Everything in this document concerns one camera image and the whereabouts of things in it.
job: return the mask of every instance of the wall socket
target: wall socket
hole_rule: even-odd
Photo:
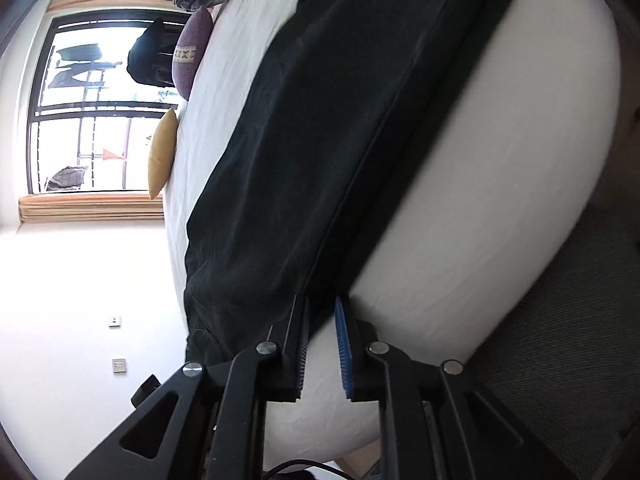
[[[111,367],[113,368],[114,374],[121,374],[127,371],[127,360],[126,359],[112,359]]]

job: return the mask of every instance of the purple pillow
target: purple pillow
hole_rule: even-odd
[[[187,101],[212,31],[213,20],[209,9],[200,7],[184,25],[175,46],[172,76],[175,89]]]

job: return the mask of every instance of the yellow cushion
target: yellow cushion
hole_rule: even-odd
[[[149,198],[155,198],[169,180],[174,164],[175,139],[178,133],[178,118],[173,108],[162,116],[149,150]]]

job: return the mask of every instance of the silver bolt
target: silver bolt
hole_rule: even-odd
[[[202,373],[202,365],[200,363],[191,362],[182,367],[182,373],[187,377],[196,377]]]
[[[258,354],[269,355],[273,354],[278,347],[276,346],[276,343],[272,341],[263,341],[259,343],[255,349],[258,351]]]
[[[384,355],[389,352],[389,345],[384,341],[374,341],[369,345],[369,351],[375,355]]]
[[[465,369],[460,361],[451,359],[442,365],[442,369],[449,375],[460,375]]]

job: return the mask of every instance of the bed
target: bed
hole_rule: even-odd
[[[179,298],[187,222],[297,2],[230,0],[178,109],[164,214]],[[512,2],[351,288],[380,338],[431,364],[471,357],[584,208],[610,143],[618,65],[614,21],[601,0]],[[293,458],[326,462],[377,432],[377,406],[344,397],[330,321],[310,342],[302,398],[268,406],[265,468]]]

